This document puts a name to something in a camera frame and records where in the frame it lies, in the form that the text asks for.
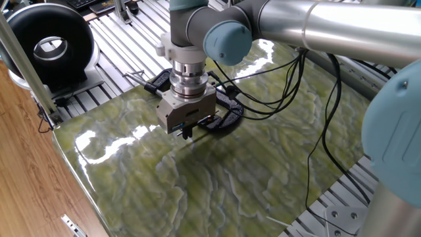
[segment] black cord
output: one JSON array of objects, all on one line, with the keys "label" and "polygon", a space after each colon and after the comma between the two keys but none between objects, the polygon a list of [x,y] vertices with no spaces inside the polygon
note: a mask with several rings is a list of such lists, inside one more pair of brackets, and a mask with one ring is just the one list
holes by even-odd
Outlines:
[{"label": "black cord", "polygon": [[[308,205],[309,192],[310,192],[310,158],[311,158],[311,155],[314,153],[314,151],[316,151],[316,148],[317,148],[320,140],[322,140],[323,147],[325,149],[326,154],[328,154],[329,158],[332,160],[332,162],[335,164],[335,166],[357,187],[357,189],[361,192],[361,194],[364,196],[364,198],[366,198],[367,203],[370,203],[370,200],[368,199],[368,197],[366,197],[366,194],[364,193],[364,191],[348,175],[348,173],[346,173],[346,171],[340,166],[340,164],[333,158],[332,154],[329,152],[329,149],[326,146],[326,131],[327,131],[327,129],[329,127],[329,123],[332,120],[332,118],[333,118],[333,116],[336,112],[336,109],[339,105],[339,102],[340,102],[340,99],[341,99],[341,89],[342,89],[341,88],[341,76],[340,76],[339,63],[338,63],[337,59],[335,58],[335,56],[329,55],[329,58],[332,61],[332,64],[334,65],[337,80],[336,80],[336,83],[335,83],[334,87],[332,88],[332,91],[330,92],[328,102],[326,103],[326,108],[325,108],[325,113],[324,113],[326,121],[325,121],[325,125],[323,127],[323,132],[318,137],[316,144],[314,145],[313,149],[309,153],[309,156],[307,157],[307,191],[306,191],[306,196],[305,196],[305,208],[309,213],[311,213],[315,217],[318,217],[318,218],[322,219],[323,221],[326,221],[327,223],[329,223],[329,224],[335,226],[336,228],[342,230],[344,233],[349,234],[351,236],[356,236],[357,234],[352,234],[350,232],[347,232],[346,230],[342,229],[341,227],[337,226],[336,224],[326,220],[325,218],[321,217],[320,215],[317,215],[312,209],[310,209],[310,207]],[[333,92],[334,92],[336,87],[337,87],[337,95],[336,95],[335,104],[334,104],[334,107],[332,108],[332,111],[330,112],[330,114],[328,116],[328,105],[329,105],[330,99],[332,98]]]},{"label": "black cord", "polygon": [[[336,86],[337,86],[337,82],[335,83],[334,87],[332,88],[332,90],[330,92],[327,105],[329,104],[330,99],[332,98],[332,95],[333,95],[333,93],[335,91]],[[327,116],[327,114],[328,114],[328,106],[326,106],[326,108],[325,108],[324,111],[325,111],[325,119],[327,120],[327,118],[328,118],[328,116]],[[309,193],[310,193],[310,158],[311,158],[311,155],[316,151],[316,148],[317,148],[320,140],[322,139],[322,135],[323,134],[320,134],[320,136],[317,139],[316,144],[314,145],[313,149],[309,153],[309,156],[307,156],[307,191],[306,191],[306,194],[305,194],[305,209],[309,213],[311,213],[312,215],[314,215],[315,217],[318,217],[318,218],[322,219],[323,221],[326,221],[327,223],[333,225],[334,227],[342,230],[344,233],[349,234],[351,236],[356,236],[357,234],[352,234],[350,232],[347,232],[346,230],[342,229],[341,227],[337,226],[336,224],[334,224],[334,223],[326,220],[325,218],[321,217],[320,215],[317,215],[312,209],[310,209],[310,207],[308,205],[308,202],[309,202]]]},{"label": "black cord", "polygon": [[[294,60],[292,60],[291,62],[289,62],[289,63],[287,63],[287,64],[285,64],[285,65],[282,65],[282,66],[279,66],[279,67],[277,67],[277,68],[273,68],[273,69],[271,69],[271,70],[267,70],[267,71],[264,71],[264,72],[270,72],[270,71],[273,71],[273,70],[276,70],[276,69],[279,69],[279,68],[282,68],[282,67],[284,67],[284,66],[287,66],[287,65],[289,65],[289,64],[291,64],[292,63],[292,66],[288,69],[288,72],[287,72],[287,80],[286,80],[286,82],[288,81],[288,74],[289,74],[289,71],[291,70],[291,68],[293,68],[293,72],[295,72],[295,69],[296,69],[296,67],[297,67],[297,62],[302,58],[302,56],[303,56],[303,53],[305,53],[305,51],[302,51],[302,52],[300,52],[300,54],[299,54],[299,56],[298,57],[296,57]],[[242,93],[244,96],[246,96],[247,98],[249,98],[249,99],[251,99],[251,100],[253,100],[254,102],[257,102],[257,103],[260,103],[260,104],[263,104],[263,105],[272,105],[272,104],[275,104],[275,103],[279,103],[282,99],[280,99],[280,100],[277,100],[277,101],[273,101],[273,102],[262,102],[262,101],[260,101],[260,100],[258,100],[258,99],[256,99],[255,97],[253,97],[253,96],[251,96],[251,95],[249,95],[249,94],[247,94],[247,93],[244,93],[237,85],[235,85],[234,83],[233,83],[233,81],[234,80],[232,80],[232,79],[230,79],[229,77],[228,77],[228,75],[221,69],[221,67],[219,66],[219,64],[216,62],[216,61],[214,61],[214,63],[215,63],[215,65],[218,67],[218,69],[220,70],[220,72],[225,76],[225,78],[227,79],[227,81],[225,81],[225,82],[220,82],[220,81],[218,81],[218,82],[220,82],[219,83],[219,85],[221,85],[225,90],[226,90],[226,87],[224,86],[224,84],[225,83],[228,83],[228,82],[230,82],[231,84],[232,84],[232,86],[234,86],[240,93]]]},{"label": "black cord", "polygon": [[242,77],[239,77],[239,78],[234,78],[234,79],[231,79],[231,81],[242,80],[242,79],[250,78],[250,77],[252,77],[252,76],[257,76],[257,75],[260,75],[260,74],[264,74],[264,73],[267,73],[267,72],[273,72],[273,71],[275,71],[275,70],[278,70],[278,69],[284,68],[284,67],[286,67],[286,66],[290,65],[291,63],[294,63],[294,62],[298,59],[298,57],[299,57],[299,56],[297,56],[297,57],[296,57],[296,58],[294,58],[292,61],[290,61],[290,62],[288,62],[288,63],[286,63],[286,64],[284,64],[284,65],[277,66],[276,68],[272,68],[272,69],[265,70],[265,71],[262,71],[262,72],[256,72],[256,73],[250,74],[250,75],[248,75],[248,76],[242,76]]},{"label": "black cord", "polygon": [[353,59],[355,62],[357,62],[357,63],[360,63],[360,64],[362,64],[362,65],[364,65],[364,66],[366,66],[366,67],[368,67],[368,68],[370,68],[370,69],[372,69],[372,70],[374,70],[374,71],[376,71],[378,74],[381,74],[382,76],[384,76],[385,78],[387,78],[388,80],[390,80],[390,76],[389,75],[387,75],[385,72],[383,72],[382,70],[380,70],[380,69],[378,69],[378,68],[376,68],[375,66],[373,66],[373,65],[370,65],[370,64],[368,64],[368,63],[366,63],[366,62],[364,62],[364,61],[362,61],[362,60],[358,60],[358,59]]},{"label": "black cord", "polygon": [[[242,117],[244,117],[244,118],[247,118],[247,119],[251,119],[251,120],[264,120],[264,119],[267,119],[267,118],[269,118],[269,117],[271,117],[271,116],[273,116],[274,114],[276,114],[276,113],[279,113],[280,111],[282,111],[283,109],[285,109],[294,99],[295,99],[295,96],[297,95],[297,92],[298,92],[298,89],[299,89],[299,85],[300,85],[300,83],[301,83],[301,78],[302,78],[302,76],[303,76],[303,71],[304,71],[304,65],[305,65],[305,58],[306,58],[306,54],[307,54],[307,50],[305,50],[305,51],[302,51],[301,53],[300,53],[300,55],[295,59],[295,60],[293,60],[293,61],[291,61],[289,64],[291,64],[292,63],[292,65],[290,66],[290,68],[288,69],[288,71],[287,71],[287,75],[286,75],[286,81],[285,81],[285,87],[284,87],[284,90],[283,90],[283,92],[282,92],[282,98],[281,99],[279,99],[279,100],[277,100],[277,101],[273,101],[273,102],[269,102],[269,103],[267,103],[267,102],[261,102],[261,101],[259,101],[258,99],[256,99],[256,98],[254,98],[252,95],[249,95],[249,94],[247,94],[247,93],[244,93],[241,89],[239,89],[238,88],[238,86],[236,86],[235,84],[234,84],[234,80],[232,80],[232,79],[230,79],[229,77],[228,77],[228,75],[221,69],[221,67],[219,66],[219,64],[216,62],[216,61],[214,61],[214,63],[215,63],[215,65],[218,67],[218,69],[220,70],[220,72],[225,76],[225,78],[227,79],[227,81],[225,81],[225,82],[222,82],[220,79],[219,79],[219,77],[217,77],[216,76],[216,80],[218,81],[218,83],[225,89],[225,90],[227,90],[227,87],[225,86],[225,84],[226,83],[231,83],[240,93],[242,93],[243,95],[245,95],[247,98],[249,98],[249,99],[251,99],[252,101],[255,101],[255,102],[257,102],[257,103],[261,103],[261,104],[263,104],[263,105],[269,105],[269,104],[273,104],[273,103],[278,103],[278,106],[272,111],[272,112],[262,112],[262,111],[257,111],[257,110],[255,110],[255,109],[252,109],[252,108],[250,108],[250,107],[248,107],[248,106],[246,106],[246,105],[244,105],[244,104],[242,104],[240,101],[238,101],[236,98],[234,98],[234,100],[237,102],[237,103],[239,103],[240,105],[242,105],[245,109],[247,109],[247,110],[250,110],[250,111],[252,111],[252,112],[254,112],[254,113],[257,113],[257,114],[261,114],[261,115],[267,115],[267,116],[265,116],[265,117],[261,117],[261,118],[253,118],[253,117],[246,117],[246,116],[243,116],[243,115],[239,115],[239,116],[242,116]],[[314,146],[314,148],[312,149],[312,151],[309,153],[309,156],[307,157],[307,193],[306,193],[306,198],[305,198],[305,207],[306,207],[306,210],[309,212],[309,213],[311,213],[312,215],[314,215],[315,217],[318,217],[318,218],[320,218],[320,219],[322,219],[322,220],[324,220],[324,221],[326,221],[327,223],[330,223],[330,224],[332,224],[333,226],[335,226],[335,227],[337,227],[338,229],[340,229],[340,230],[342,230],[344,233],[346,233],[346,234],[349,234],[349,235],[351,235],[351,236],[356,236],[356,234],[351,234],[351,233],[349,233],[349,232],[347,232],[347,231],[345,231],[345,230],[343,230],[341,227],[339,227],[339,226],[337,226],[336,224],[334,224],[334,223],[331,223],[330,221],[328,221],[328,220],[326,220],[326,219],[324,219],[323,217],[321,217],[321,216],[319,216],[319,215],[317,215],[316,213],[314,213],[310,208],[309,208],[309,206],[308,206],[308,204],[307,204],[307,202],[308,202],[308,199],[309,199],[309,190],[310,190],[310,165],[309,165],[309,163],[310,163],[310,157],[311,157],[311,155],[314,153],[314,151],[316,150],[316,148],[317,148],[317,146],[318,146],[318,144],[319,144],[319,142],[320,142],[320,140],[322,140],[322,143],[323,143],[323,148],[324,148],[324,150],[325,150],[325,152],[326,152],[326,154],[328,155],[328,157],[330,158],[330,160],[334,163],[334,165],[351,181],[351,183],[353,184],[353,185],[355,185],[355,187],[357,188],[357,190],[362,194],[362,196],[365,198],[365,200],[366,200],[366,202],[367,203],[370,203],[370,200],[368,199],[368,196],[365,194],[365,192],[361,189],[361,187],[355,182],[355,180],[345,171],[345,169],[335,160],[335,158],[333,157],[333,155],[330,153],[330,151],[329,151],[329,149],[328,149],[328,147],[327,147],[327,144],[326,144],[326,132],[327,132],[327,130],[328,130],[328,127],[329,127],[329,124],[330,124],[330,122],[331,122],[331,120],[332,120],[332,118],[333,118],[333,116],[334,116],[334,114],[335,114],[335,112],[336,112],[336,110],[337,110],[337,108],[338,108],[338,106],[339,106],[339,102],[340,102],[340,99],[341,99],[341,91],[342,91],[342,85],[341,85],[341,75],[340,75],[340,67],[339,67],[339,62],[337,61],[337,59],[335,58],[335,56],[333,56],[332,54],[328,54],[328,56],[329,56],[329,58],[330,58],[330,60],[332,61],[332,64],[334,65],[334,68],[335,68],[335,73],[336,73],[336,78],[337,78],[337,81],[336,81],[336,83],[335,83],[335,85],[334,85],[334,87],[332,88],[332,91],[331,91],[331,93],[330,93],[330,95],[329,95],[329,98],[328,98],[328,102],[327,102],[327,104],[326,104],[326,110],[325,110],[325,120],[326,120],[326,122],[325,122],[325,125],[324,125],[324,128],[323,128],[323,132],[321,133],[321,135],[319,136],[319,138],[318,138],[318,140],[317,140],[317,142],[316,142],[316,145]],[[294,72],[295,72],[295,69],[297,68],[297,65],[299,65],[299,75],[298,75],[298,79],[297,79],[297,82],[296,82],[296,84],[293,86],[293,88],[292,88],[292,90],[291,91],[288,91],[289,90],[289,88],[290,88],[290,86],[291,86],[291,82],[292,82],[292,80],[293,80],[293,75],[294,75]],[[292,69],[292,74],[291,74],[291,76],[289,77],[289,80],[288,80],[288,75],[289,75],[289,71]],[[327,110],[328,110],[328,106],[329,106],[329,102],[330,102],[330,99],[332,98],[332,95],[333,95],[333,92],[334,92],[334,90],[335,90],[335,88],[337,88],[337,95],[336,95],[336,100],[335,100],[335,104],[334,104],[334,106],[333,106],[333,108],[332,108],[332,111],[331,111],[331,113],[328,115],[328,112],[327,112]],[[284,105],[284,106],[282,106],[282,103],[284,102],[284,99],[285,98],[287,98],[287,97],[289,97],[290,95],[292,95],[292,97],[290,98],[290,100]]]},{"label": "black cord", "polygon": [[[246,94],[246,93],[242,92],[242,90],[239,89],[238,86],[234,84],[234,82],[232,81],[232,79],[230,79],[229,76],[221,69],[221,67],[219,66],[219,64],[216,61],[214,61],[214,63],[218,67],[218,69],[221,71],[221,73],[225,76],[225,78],[228,80],[228,82],[230,82],[240,93],[244,94],[247,98],[249,98],[249,99],[251,99],[251,100],[253,100],[253,101],[257,102],[257,103],[264,104],[264,105],[278,103],[278,106],[273,111],[271,111],[271,112],[263,112],[263,111],[258,111],[258,110],[255,110],[253,108],[250,108],[250,107],[244,105],[238,99],[234,98],[234,101],[236,101],[237,103],[239,103],[240,105],[242,105],[245,109],[247,109],[247,110],[249,110],[251,112],[260,114],[260,115],[267,115],[267,116],[261,117],[261,118],[247,117],[245,115],[239,115],[239,116],[241,116],[241,117],[243,117],[245,119],[251,119],[251,120],[264,120],[264,119],[270,118],[274,114],[279,113],[280,111],[284,110],[295,99],[295,96],[297,95],[297,92],[298,92],[298,89],[299,89],[299,85],[301,83],[301,79],[302,79],[302,76],[303,76],[304,65],[305,65],[305,55],[307,54],[307,52],[308,52],[308,50],[302,50],[302,52],[300,52],[300,55],[295,60],[292,61],[293,64],[289,68],[289,70],[287,72],[287,76],[288,76],[289,71],[291,69],[293,69],[292,70],[292,74],[291,74],[289,80],[288,79],[286,80],[286,87],[284,88],[284,91],[282,93],[282,95],[283,95],[282,98],[279,99],[279,100],[277,100],[277,101],[273,101],[273,102],[269,102],[269,103],[267,103],[267,102],[261,102],[258,99],[250,96],[249,94]],[[298,76],[298,80],[297,80],[297,83],[294,85],[293,89],[290,92],[288,92],[288,89],[291,86],[291,83],[292,83],[292,80],[293,80],[293,75],[294,75],[295,69],[297,68],[297,65],[299,65],[299,76]],[[225,90],[227,90],[227,87],[224,85],[225,83],[222,83],[221,80],[218,77],[216,77],[215,79],[220,83],[220,85]],[[292,95],[292,97],[290,98],[290,100],[283,107],[281,107],[282,106],[282,103],[284,102],[284,100],[287,97],[289,97],[290,95]]]},{"label": "black cord", "polygon": [[[219,70],[223,73],[223,75],[228,79],[228,80],[230,80],[230,78],[226,75],[226,73],[220,68],[220,66],[218,65],[218,63],[217,62],[215,62],[215,64],[217,65],[217,67],[219,68]],[[304,67],[304,65],[302,64],[302,61],[300,61],[300,68],[301,68],[301,70],[300,70],[300,75],[302,76],[302,71],[303,71],[303,67]],[[264,120],[264,119],[267,119],[267,118],[270,118],[271,116],[273,116],[274,114],[276,114],[276,113],[279,113],[281,110],[283,110],[283,109],[285,109],[293,100],[294,100],[294,98],[295,98],[295,95],[297,94],[297,92],[298,92],[298,88],[299,88],[299,82],[301,81],[301,76],[299,76],[299,80],[297,81],[297,83],[296,83],[296,85],[294,86],[294,88],[296,88],[296,89],[294,89],[293,90],[293,96],[292,96],[292,98],[287,102],[287,104],[286,105],[284,105],[283,107],[281,107],[281,105],[282,105],[282,102],[283,102],[283,100],[285,99],[285,97],[282,97],[281,98],[281,101],[279,102],[279,104],[278,104],[278,106],[276,107],[276,109],[275,110],[273,110],[272,112],[262,112],[262,111],[257,111],[257,110],[255,110],[255,109],[252,109],[252,108],[250,108],[250,107],[248,107],[248,106],[246,106],[246,105],[244,105],[244,104],[242,104],[242,102],[240,102],[238,99],[236,99],[236,98],[234,98],[234,100],[237,102],[237,103],[239,103],[241,106],[243,106],[245,109],[247,109],[247,110],[249,110],[249,111],[251,111],[251,112],[254,112],[254,113],[257,113],[257,114],[261,114],[261,115],[267,115],[267,116],[265,116],[265,117],[261,117],[261,118],[253,118],[253,117],[248,117],[248,116],[245,116],[245,115],[239,115],[239,114],[237,114],[237,113],[235,113],[234,111],[232,111],[233,113],[235,113],[236,115],[238,115],[238,116],[241,116],[241,117],[243,117],[243,118],[245,118],[245,119],[250,119],[250,120]]]},{"label": "black cord", "polygon": [[366,202],[370,204],[370,199],[368,198],[367,194],[364,192],[364,190],[362,190],[362,188],[357,184],[357,182],[351,177],[351,175],[349,175],[347,171],[339,164],[339,162],[336,161],[336,159],[330,153],[328,146],[326,144],[326,132],[328,131],[329,123],[332,120],[337,107],[339,106],[339,102],[341,100],[341,93],[342,93],[341,69],[339,67],[339,62],[337,61],[334,55],[328,54],[328,56],[335,68],[335,73],[336,73],[336,78],[337,78],[337,91],[336,91],[337,94],[336,94],[334,107],[332,108],[332,111],[330,112],[323,129],[323,133],[322,133],[323,148],[326,154],[328,155],[328,157],[330,158],[330,160],[332,161],[332,163],[343,173],[343,175],[345,175],[349,179],[349,181],[351,181],[354,184],[354,186],[361,193],[361,195],[364,197]]},{"label": "black cord", "polygon": [[43,133],[48,133],[49,131],[53,131],[51,128],[48,128],[46,131],[41,131],[42,122],[44,122],[44,118],[41,118],[41,122],[39,123],[39,126],[38,126],[39,133],[43,134]]}]

